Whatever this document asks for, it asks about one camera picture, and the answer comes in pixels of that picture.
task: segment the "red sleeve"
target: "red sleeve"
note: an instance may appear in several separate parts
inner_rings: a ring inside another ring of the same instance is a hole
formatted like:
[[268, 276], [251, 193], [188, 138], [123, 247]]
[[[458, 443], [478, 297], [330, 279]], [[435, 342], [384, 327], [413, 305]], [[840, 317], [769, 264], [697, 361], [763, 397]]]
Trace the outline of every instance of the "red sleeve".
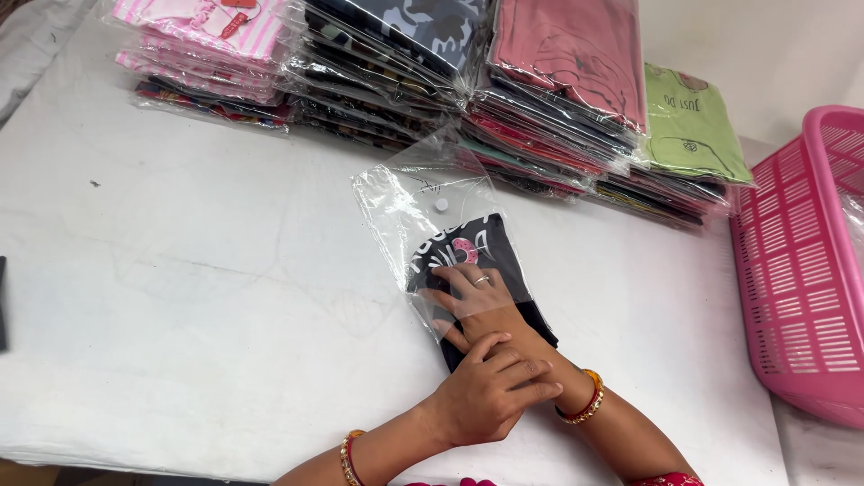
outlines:
[[641, 479], [632, 484], [632, 486], [705, 486], [702, 481], [699, 481], [693, 476], [688, 476], [682, 472], [673, 472], [661, 477], [653, 477], [652, 479]]

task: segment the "bangle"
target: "bangle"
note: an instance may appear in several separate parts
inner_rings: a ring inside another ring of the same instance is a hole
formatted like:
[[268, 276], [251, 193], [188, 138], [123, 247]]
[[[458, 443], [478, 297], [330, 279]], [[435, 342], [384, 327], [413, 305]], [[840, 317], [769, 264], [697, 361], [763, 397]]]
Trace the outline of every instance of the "bangle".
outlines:
[[568, 424], [581, 424], [585, 420], [590, 419], [597, 413], [597, 409], [600, 408], [600, 403], [603, 401], [603, 394], [606, 389], [603, 387], [603, 379], [597, 374], [595, 371], [591, 371], [590, 369], [583, 369], [588, 376], [594, 379], [594, 395], [591, 397], [591, 401], [588, 402], [588, 406], [585, 407], [579, 413], [575, 413], [573, 415], [566, 415], [561, 411], [557, 406], [555, 407], [555, 411], [558, 412], [558, 416], [561, 417], [561, 420], [567, 422]]
[[357, 473], [354, 472], [354, 464], [351, 461], [351, 444], [355, 438], [365, 434], [364, 431], [350, 431], [342, 440], [342, 448], [339, 451], [342, 457], [342, 471], [345, 472], [345, 480], [349, 486], [363, 486], [363, 482], [357, 478]]

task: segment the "light green t-shirt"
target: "light green t-shirt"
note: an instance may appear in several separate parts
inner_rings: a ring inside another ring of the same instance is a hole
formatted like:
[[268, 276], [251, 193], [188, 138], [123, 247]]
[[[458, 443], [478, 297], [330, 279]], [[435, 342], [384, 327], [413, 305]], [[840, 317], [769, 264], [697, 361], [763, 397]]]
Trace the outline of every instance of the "light green t-shirt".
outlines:
[[678, 71], [645, 63], [655, 169], [679, 176], [753, 183], [717, 86]]

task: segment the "table surface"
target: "table surface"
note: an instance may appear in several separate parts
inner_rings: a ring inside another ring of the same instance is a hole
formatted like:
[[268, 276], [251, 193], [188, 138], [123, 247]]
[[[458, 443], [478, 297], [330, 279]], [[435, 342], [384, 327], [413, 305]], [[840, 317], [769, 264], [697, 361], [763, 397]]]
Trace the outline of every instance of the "table surface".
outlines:
[[[0, 131], [0, 457], [271, 481], [431, 393], [440, 350], [348, 180], [387, 155], [139, 111], [114, 41], [88, 19]], [[726, 225], [498, 194], [561, 351], [706, 483], [788, 484]], [[538, 406], [400, 479], [616, 484], [569, 434]]]

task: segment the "stack of packaged clothes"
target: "stack of packaged clothes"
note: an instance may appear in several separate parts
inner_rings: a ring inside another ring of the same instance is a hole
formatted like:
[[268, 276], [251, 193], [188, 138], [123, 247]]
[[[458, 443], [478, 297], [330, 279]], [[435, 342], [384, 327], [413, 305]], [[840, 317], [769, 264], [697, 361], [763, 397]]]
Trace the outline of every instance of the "stack of packaged clothes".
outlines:
[[97, 15], [132, 33], [114, 61], [140, 79], [136, 105], [284, 134], [279, 1], [101, 0]]
[[487, 0], [291, 0], [277, 14], [297, 123], [393, 150], [467, 112], [492, 26]]
[[637, 0], [498, 0], [496, 9], [461, 125], [490, 174], [675, 227], [734, 213], [734, 186], [753, 179], [722, 98], [704, 81], [645, 66]]

